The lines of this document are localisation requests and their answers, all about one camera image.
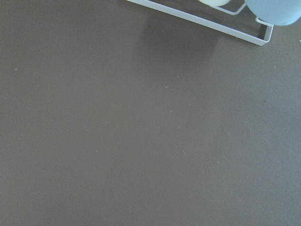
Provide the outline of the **white plastic cup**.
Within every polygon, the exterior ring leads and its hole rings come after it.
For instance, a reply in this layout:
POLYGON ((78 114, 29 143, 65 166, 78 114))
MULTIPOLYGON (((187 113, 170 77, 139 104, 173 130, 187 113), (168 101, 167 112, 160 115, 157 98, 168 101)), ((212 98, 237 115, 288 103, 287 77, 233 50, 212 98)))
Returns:
POLYGON ((199 0, 199 2, 209 5, 211 7, 223 6, 228 4, 230 1, 231 0, 199 0))

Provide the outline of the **blue plastic cup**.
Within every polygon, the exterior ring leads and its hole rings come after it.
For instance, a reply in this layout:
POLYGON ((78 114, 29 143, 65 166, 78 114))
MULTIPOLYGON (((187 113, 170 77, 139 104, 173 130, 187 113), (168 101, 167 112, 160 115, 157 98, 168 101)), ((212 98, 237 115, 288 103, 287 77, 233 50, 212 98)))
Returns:
POLYGON ((245 0, 248 8, 266 23, 285 26, 301 17, 300 0, 245 0))

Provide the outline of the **white cup rack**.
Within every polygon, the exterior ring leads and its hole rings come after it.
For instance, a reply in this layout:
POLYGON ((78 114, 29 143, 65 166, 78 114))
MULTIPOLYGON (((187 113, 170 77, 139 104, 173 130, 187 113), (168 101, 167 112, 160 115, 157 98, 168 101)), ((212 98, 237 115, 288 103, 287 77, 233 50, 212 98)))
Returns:
POLYGON ((223 6, 209 6, 198 0, 132 0, 131 2, 258 46, 263 46, 270 41, 274 28, 273 25, 253 14, 243 0, 231 0, 223 6))

